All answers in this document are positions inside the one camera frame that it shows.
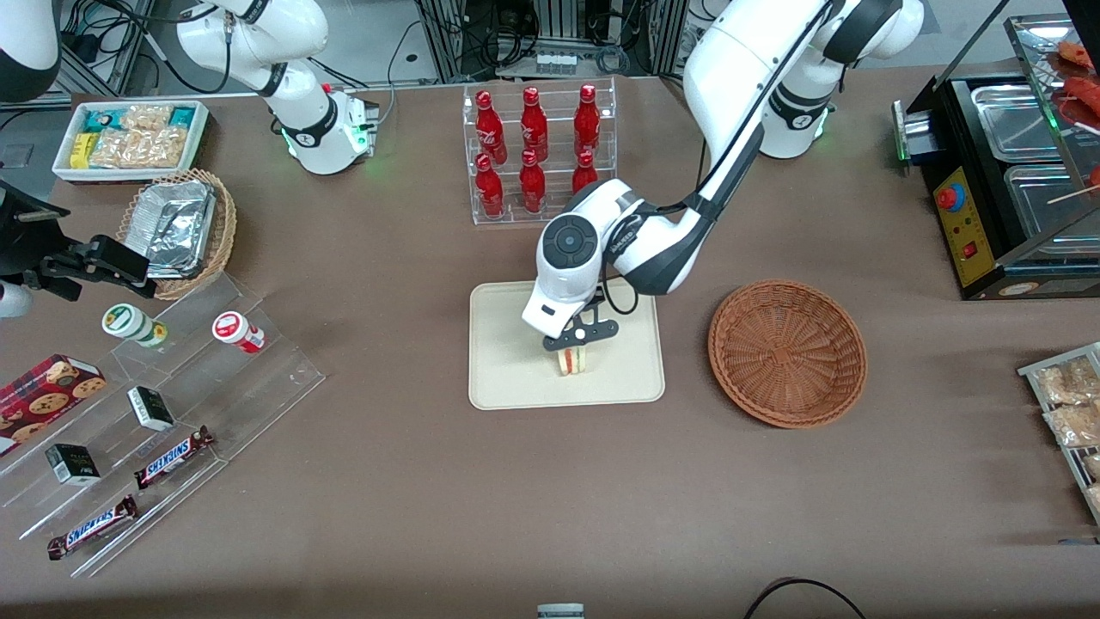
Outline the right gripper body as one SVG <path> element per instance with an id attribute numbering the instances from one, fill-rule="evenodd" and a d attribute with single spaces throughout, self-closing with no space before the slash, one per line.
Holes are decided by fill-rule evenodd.
<path id="1" fill-rule="evenodd" d="M 35 226 L 3 226 L 1 317 L 4 320 L 30 312 L 33 298 L 24 286 L 24 270 L 37 267 L 43 252 L 42 235 Z"/>

